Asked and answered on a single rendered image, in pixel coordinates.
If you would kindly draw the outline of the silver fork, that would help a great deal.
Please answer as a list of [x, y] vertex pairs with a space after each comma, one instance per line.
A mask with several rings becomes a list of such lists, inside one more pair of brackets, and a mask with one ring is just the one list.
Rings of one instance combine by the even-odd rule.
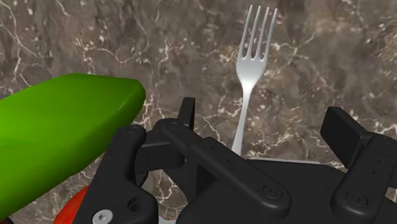
[[244, 30], [242, 33], [239, 51], [237, 54], [237, 63], [236, 63], [236, 73], [237, 77], [240, 81], [240, 85], [242, 87], [242, 106], [240, 111], [240, 118], [237, 126], [237, 130], [235, 133], [235, 137], [233, 140], [232, 151], [238, 155], [242, 154], [242, 142], [244, 136], [244, 126], [246, 122], [247, 110], [249, 107], [249, 100], [251, 97], [251, 93], [255, 87], [255, 85], [259, 82], [261, 77], [265, 74], [268, 64], [268, 57], [270, 53], [270, 46], [272, 35], [274, 31], [274, 26], [277, 18], [278, 9], [276, 8], [272, 15], [272, 20], [270, 23], [270, 27], [267, 34], [267, 44], [265, 47], [265, 52], [261, 52], [261, 46], [263, 42], [263, 38], [265, 36], [265, 28], [268, 19], [269, 8], [266, 9], [263, 22], [261, 24], [260, 36], [258, 38], [258, 44], [256, 47], [255, 55], [252, 55], [253, 46], [254, 46], [254, 38], [255, 32], [258, 28], [258, 20], [261, 15], [261, 8], [258, 7], [256, 16], [254, 18], [253, 28], [250, 40], [247, 46], [246, 54], [243, 54], [244, 46], [246, 44], [248, 25], [251, 19], [253, 7], [249, 7], [249, 11], [247, 13], [247, 18], [244, 24]]

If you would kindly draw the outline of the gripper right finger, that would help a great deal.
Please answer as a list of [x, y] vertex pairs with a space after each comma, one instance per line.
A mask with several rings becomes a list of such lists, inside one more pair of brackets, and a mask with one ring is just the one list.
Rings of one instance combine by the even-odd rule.
[[347, 169], [330, 199], [341, 222], [392, 222], [397, 203], [397, 140], [366, 130], [340, 107], [326, 110], [321, 137]]

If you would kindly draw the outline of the green rounded object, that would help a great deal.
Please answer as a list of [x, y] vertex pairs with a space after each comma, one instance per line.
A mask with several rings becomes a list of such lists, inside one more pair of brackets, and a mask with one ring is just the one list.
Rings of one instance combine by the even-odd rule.
[[92, 163], [145, 98], [135, 79], [71, 73], [1, 99], [0, 220]]

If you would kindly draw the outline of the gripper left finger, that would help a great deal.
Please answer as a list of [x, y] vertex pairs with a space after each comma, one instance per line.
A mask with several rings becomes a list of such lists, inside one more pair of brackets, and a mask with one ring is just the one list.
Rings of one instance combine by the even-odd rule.
[[157, 200], [142, 188], [149, 171], [168, 171], [187, 199], [223, 183], [260, 221], [285, 218], [291, 195], [276, 180], [211, 137], [193, 131], [195, 99], [182, 101], [177, 118], [151, 131], [118, 129], [74, 217], [73, 224], [158, 224]]

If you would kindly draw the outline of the red object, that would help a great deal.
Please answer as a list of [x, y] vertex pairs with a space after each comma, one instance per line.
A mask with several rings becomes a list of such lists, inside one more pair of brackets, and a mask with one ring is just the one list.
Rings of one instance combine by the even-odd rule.
[[88, 186], [82, 188], [78, 193], [72, 196], [59, 214], [56, 215], [53, 224], [72, 224], [87, 190]]

